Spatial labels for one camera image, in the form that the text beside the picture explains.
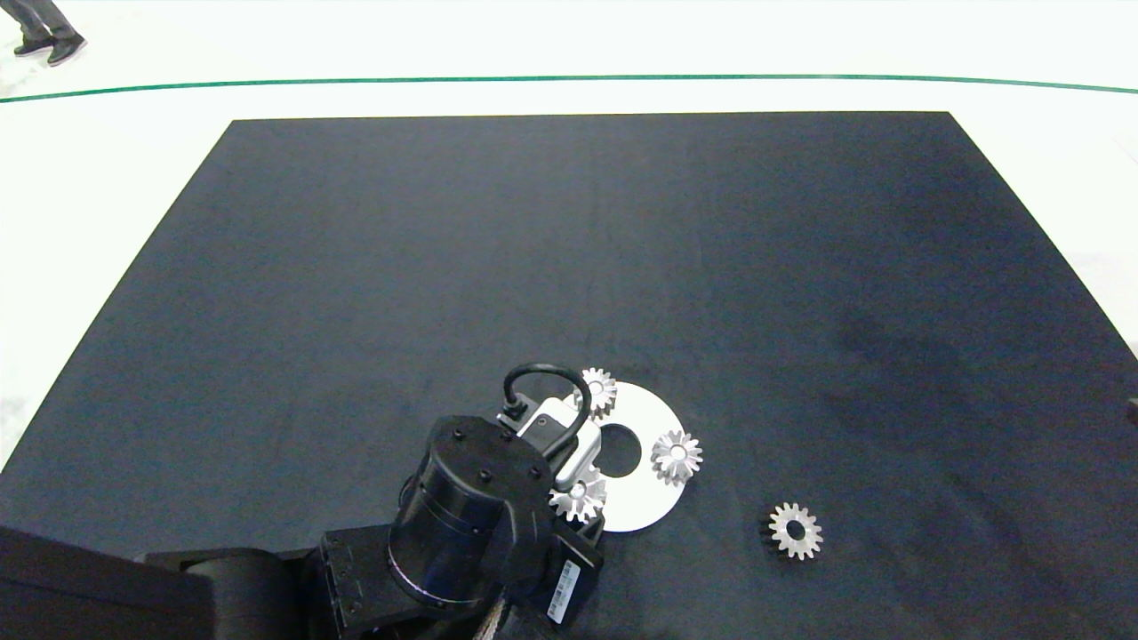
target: black cable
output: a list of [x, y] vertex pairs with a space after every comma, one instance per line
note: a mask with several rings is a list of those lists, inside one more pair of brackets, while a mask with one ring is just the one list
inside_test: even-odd
[[564, 430], [563, 434], [559, 435], [556, 440], [550, 443], [542, 452], [542, 456], [546, 460], [552, 459], [558, 454], [574, 437], [577, 436], [577, 432], [580, 430], [582, 425], [588, 419], [589, 407], [593, 404], [593, 394], [588, 391], [588, 383], [582, 377], [580, 371], [570, 369], [568, 367], [562, 367], [560, 364], [547, 364], [544, 362], [530, 362], [529, 364], [520, 364], [514, 367], [509, 374], [505, 375], [505, 379], [502, 380], [502, 391], [505, 393], [505, 405], [502, 407], [502, 412], [514, 419], [519, 418], [519, 411], [523, 410], [521, 401], [518, 400], [518, 395], [513, 393], [513, 381], [518, 378], [528, 374], [549, 374], [551, 376], [558, 376], [564, 378], [572, 383], [572, 386], [577, 387], [580, 392], [580, 408], [577, 410], [577, 418], [569, 425], [569, 428]]

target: black cylindrical motor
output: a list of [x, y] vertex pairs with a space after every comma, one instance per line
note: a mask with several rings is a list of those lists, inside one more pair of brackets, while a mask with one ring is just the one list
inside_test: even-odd
[[453, 615], [488, 604], [502, 585], [536, 582], [552, 541], [552, 484], [549, 462], [510, 429], [440, 419], [391, 525], [396, 583]]

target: white floor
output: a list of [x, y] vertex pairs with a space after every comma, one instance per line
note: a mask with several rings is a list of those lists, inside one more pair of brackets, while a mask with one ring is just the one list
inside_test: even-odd
[[0, 465], [234, 118], [949, 110], [1138, 353], [1138, 93], [930, 81], [187, 82], [874, 74], [1138, 88], [1138, 2], [59, 0], [90, 40], [16, 59], [0, 19]]

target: person's leg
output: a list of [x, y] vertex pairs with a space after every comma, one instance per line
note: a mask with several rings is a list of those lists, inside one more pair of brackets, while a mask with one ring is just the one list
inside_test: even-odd
[[67, 40], [77, 35], [75, 33], [75, 27], [67, 22], [64, 17], [64, 13], [56, 7], [56, 3], [51, 0], [15, 0], [17, 3], [23, 2], [33, 11], [35, 15], [40, 16], [40, 22], [51, 31], [51, 35], [56, 36], [57, 40]]
[[25, 42], [39, 42], [51, 38], [51, 33], [43, 25], [40, 16], [20, 0], [0, 0], [0, 8], [3, 8], [9, 16], [19, 23]]

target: green line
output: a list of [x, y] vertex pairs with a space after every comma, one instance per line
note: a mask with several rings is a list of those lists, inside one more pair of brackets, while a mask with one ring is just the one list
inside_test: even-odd
[[1038, 87], [1044, 89], [1073, 89], [1077, 91], [1105, 91], [1110, 93], [1138, 95], [1138, 89], [1125, 87], [1103, 87], [1098, 84], [1071, 84], [1066, 82], [1036, 82], [1031, 80], [998, 80], [992, 77], [955, 77], [943, 75], [888, 75], [872, 73], [694, 73], [694, 74], [618, 74], [618, 75], [487, 75], [487, 76], [452, 76], [452, 77], [316, 77], [306, 80], [225, 80], [220, 82], [175, 82], [171, 84], [141, 84], [138, 87], [112, 87], [107, 89], [86, 89], [83, 91], [64, 91], [60, 93], [40, 93], [36, 96], [16, 96], [0, 98], [3, 102], [26, 102], [31, 100], [48, 100], [51, 98], [74, 98], [77, 96], [98, 96], [100, 93], [126, 93], [130, 91], [158, 91], [160, 89], [206, 89], [212, 87], [266, 87], [274, 84], [414, 84], [414, 83], [457, 83], [457, 82], [576, 82], [600, 80], [894, 80], [904, 82], [958, 82], [968, 84], [1003, 84], [1008, 87]]

